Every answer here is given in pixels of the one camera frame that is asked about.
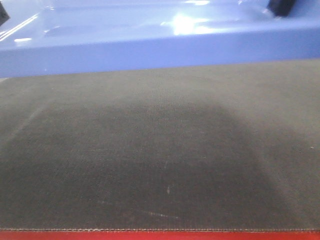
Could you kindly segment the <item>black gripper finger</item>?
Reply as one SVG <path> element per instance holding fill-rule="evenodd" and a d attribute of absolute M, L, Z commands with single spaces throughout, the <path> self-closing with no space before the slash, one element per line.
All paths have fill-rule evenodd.
<path fill-rule="evenodd" d="M 0 26 L 10 19 L 6 9 L 2 4 L 0 4 Z"/>
<path fill-rule="evenodd" d="M 276 17 L 286 17 L 291 12 L 296 0 L 270 0 L 267 9 Z"/>

